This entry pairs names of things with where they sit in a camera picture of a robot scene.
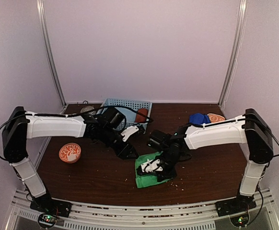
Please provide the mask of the green towel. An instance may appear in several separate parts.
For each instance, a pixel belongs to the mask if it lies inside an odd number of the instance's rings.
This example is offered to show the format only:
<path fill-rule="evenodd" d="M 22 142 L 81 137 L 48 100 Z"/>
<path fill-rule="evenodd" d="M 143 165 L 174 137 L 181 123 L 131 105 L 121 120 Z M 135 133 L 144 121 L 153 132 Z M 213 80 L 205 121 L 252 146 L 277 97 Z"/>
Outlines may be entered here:
<path fill-rule="evenodd" d="M 168 163 L 165 161 L 165 158 L 163 157 L 163 152 L 155 152 L 151 154 L 146 154 L 139 156 L 135 160 L 135 173 L 136 173 L 136 185 L 137 188 L 146 188 L 146 187 L 151 187 L 159 184 L 163 184 L 165 182 L 168 182 L 169 180 L 165 180 L 163 182 L 157 182 L 157 177 L 156 177 L 156 172 L 155 173 L 150 173 L 150 174 L 145 174 L 145 175 L 139 175 L 137 173 L 137 168 L 141 163 L 144 163 L 147 159 L 153 160 L 153 159 L 160 159 L 161 160 L 161 166 L 163 167 L 163 171 L 168 171 L 172 168 L 168 166 Z"/>

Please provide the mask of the rust brown towel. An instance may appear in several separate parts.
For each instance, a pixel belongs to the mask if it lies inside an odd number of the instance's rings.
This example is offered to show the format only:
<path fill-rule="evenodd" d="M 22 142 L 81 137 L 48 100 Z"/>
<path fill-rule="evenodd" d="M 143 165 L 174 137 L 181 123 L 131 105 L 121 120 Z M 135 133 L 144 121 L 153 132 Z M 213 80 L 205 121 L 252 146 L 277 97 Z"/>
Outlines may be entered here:
<path fill-rule="evenodd" d="M 143 123 L 147 120 L 148 109 L 140 108 L 136 114 L 135 123 Z"/>

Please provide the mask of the light blue perforated basket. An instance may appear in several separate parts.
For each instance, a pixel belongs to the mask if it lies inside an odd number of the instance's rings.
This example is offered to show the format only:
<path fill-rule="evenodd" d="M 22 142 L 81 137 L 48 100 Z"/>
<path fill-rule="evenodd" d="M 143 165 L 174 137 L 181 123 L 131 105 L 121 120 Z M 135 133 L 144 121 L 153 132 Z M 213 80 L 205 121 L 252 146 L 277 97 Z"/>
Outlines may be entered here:
<path fill-rule="evenodd" d="M 127 100 L 127 99 L 115 99 L 115 98 L 107 98 L 103 103 L 103 106 L 108 105 L 121 105 L 128 108 L 131 108 L 135 111 L 138 111 L 140 108 L 146 108 L 148 109 L 148 115 L 151 114 L 152 109 L 152 103 L 147 101 L 135 101 L 135 100 Z M 117 108 L 118 111 L 120 111 L 125 117 L 126 117 L 126 123 L 123 120 L 120 125 L 116 128 L 116 130 L 122 130 L 124 127 L 127 128 L 129 126 L 134 126 L 137 123 L 135 123 L 136 113 L 132 112 L 131 110 L 128 110 L 126 108 Z"/>

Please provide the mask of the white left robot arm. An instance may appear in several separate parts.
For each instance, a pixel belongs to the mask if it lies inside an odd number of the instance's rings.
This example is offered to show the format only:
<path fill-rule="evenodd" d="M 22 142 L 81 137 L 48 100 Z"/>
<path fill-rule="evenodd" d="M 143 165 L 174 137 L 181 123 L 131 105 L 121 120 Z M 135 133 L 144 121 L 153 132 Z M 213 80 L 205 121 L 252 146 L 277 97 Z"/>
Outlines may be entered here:
<path fill-rule="evenodd" d="M 28 139 L 40 137 L 74 137 L 96 139 L 112 148 L 123 160 L 137 159 L 138 153 L 128 138 L 138 131 L 130 126 L 122 131 L 116 128 L 126 116 L 120 106 L 105 106 L 105 111 L 95 116 L 89 113 L 71 115 L 40 114 L 25 111 L 22 106 L 14 109 L 9 120 L 0 126 L 3 156 L 20 176 L 36 204 L 45 213 L 55 209 L 55 202 L 32 165 L 27 150 Z"/>

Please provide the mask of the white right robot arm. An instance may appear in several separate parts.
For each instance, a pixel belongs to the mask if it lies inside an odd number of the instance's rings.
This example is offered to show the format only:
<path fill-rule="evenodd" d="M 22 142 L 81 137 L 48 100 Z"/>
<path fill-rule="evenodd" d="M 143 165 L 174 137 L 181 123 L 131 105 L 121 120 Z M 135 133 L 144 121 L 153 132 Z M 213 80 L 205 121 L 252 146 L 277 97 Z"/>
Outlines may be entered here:
<path fill-rule="evenodd" d="M 156 175 L 157 181 L 176 177 L 175 165 L 186 150 L 223 144 L 247 144 L 249 160 L 240 183 L 238 196 L 232 200 L 235 211 L 243 211 L 250 204 L 250 197 L 264 176 L 264 170 L 273 158 L 273 142 L 277 139 L 271 129 L 256 112 L 246 109 L 243 115 L 222 122 L 210 124 L 188 123 L 180 126 L 174 134 L 154 130 L 148 146 L 161 154 L 153 160 L 146 160 L 138 172 Z"/>

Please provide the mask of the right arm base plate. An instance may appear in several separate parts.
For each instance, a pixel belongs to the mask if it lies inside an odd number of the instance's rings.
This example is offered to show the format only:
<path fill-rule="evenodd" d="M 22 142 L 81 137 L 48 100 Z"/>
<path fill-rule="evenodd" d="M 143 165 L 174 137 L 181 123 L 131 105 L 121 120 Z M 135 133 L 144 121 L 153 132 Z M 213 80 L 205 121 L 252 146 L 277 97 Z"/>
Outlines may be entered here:
<path fill-rule="evenodd" d="M 222 200 L 215 203 L 219 217 L 246 212 L 256 207 L 256 202 L 252 197 L 237 196 L 232 199 Z"/>

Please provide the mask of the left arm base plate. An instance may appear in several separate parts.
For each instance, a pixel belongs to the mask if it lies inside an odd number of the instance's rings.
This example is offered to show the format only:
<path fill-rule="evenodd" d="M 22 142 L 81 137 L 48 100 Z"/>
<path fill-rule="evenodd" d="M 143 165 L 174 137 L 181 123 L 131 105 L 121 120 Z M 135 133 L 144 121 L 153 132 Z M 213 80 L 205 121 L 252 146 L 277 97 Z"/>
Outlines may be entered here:
<path fill-rule="evenodd" d="M 68 218 L 70 215 L 72 203 L 55 199 L 33 200 L 30 209 L 47 213 L 53 216 Z"/>

